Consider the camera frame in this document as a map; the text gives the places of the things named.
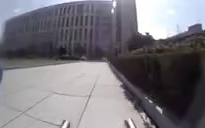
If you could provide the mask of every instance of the glass window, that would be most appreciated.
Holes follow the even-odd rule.
[[[93,26],[93,19],[94,17],[93,16],[91,16],[91,21],[90,21],[90,23],[91,23],[91,26]]]
[[[69,18],[67,18],[66,27],[69,27]]]
[[[68,6],[68,9],[67,9],[67,13],[68,13],[68,14],[70,13],[70,9],[71,9],[71,7]]]
[[[74,22],[74,16],[72,16],[72,19],[71,19],[72,21],[71,21],[71,26],[73,26],[73,22]]]
[[[90,41],[93,40],[93,29],[90,29]]]
[[[62,30],[61,30],[61,35],[60,35],[60,40],[63,39],[63,33],[64,33],[64,30],[62,29]]]
[[[80,26],[83,26],[83,16],[80,18]]]
[[[79,17],[77,16],[76,17],[76,26],[78,26],[78,23],[79,23]]]
[[[60,27],[60,23],[61,23],[61,18],[58,19],[57,27]]]
[[[74,40],[77,40],[77,29],[75,29],[75,33],[74,33],[75,35],[74,35]]]
[[[68,40],[68,30],[65,30],[65,40]]]
[[[63,8],[60,8],[60,16],[62,15],[62,12],[63,12],[62,9],[63,9]]]
[[[65,17],[63,17],[62,19],[62,27],[64,27],[64,24],[65,24]]]
[[[92,4],[92,6],[91,6],[91,12],[92,12],[92,13],[94,12],[94,6],[93,6],[93,4]]]
[[[77,14],[82,14],[83,13],[83,5],[78,5],[77,6]]]
[[[67,7],[64,8],[64,10],[63,10],[63,15],[66,14],[66,9],[67,9]]]
[[[88,25],[88,16],[85,16],[85,26]]]
[[[59,9],[56,9],[55,16],[58,16]]]
[[[75,14],[75,6],[72,7],[72,14]]]
[[[79,30],[79,40],[82,40],[82,29]]]
[[[84,32],[84,39],[87,40],[87,29],[85,29],[85,32]]]
[[[69,41],[72,41],[72,30],[70,31]]]

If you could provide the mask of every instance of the distant building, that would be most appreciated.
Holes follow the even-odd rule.
[[[75,55],[75,47],[81,45],[88,57],[98,47],[107,52],[112,35],[111,8],[110,1],[81,1],[25,13],[6,22],[6,47],[35,48],[42,53],[62,47]]]
[[[189,26],[188,31],[185,31],[185,32],[182,32],[182,33],[179,33],[177,35],[167,38],[167,41],[185,38],[187,36],[190,36],[195,33],[200,33],[202,31],[203,31],[202,24],[195,24],[195,25]]]
[[[188,27],[188,32],[189,33],[202,32],[202,24],[195,24],[195,25],[189,26]]]

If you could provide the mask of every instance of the pavement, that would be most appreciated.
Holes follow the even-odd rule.
[[[105,62],[5,70],[0,128],[124,128],[128,118],[145,128],[121,85]]]

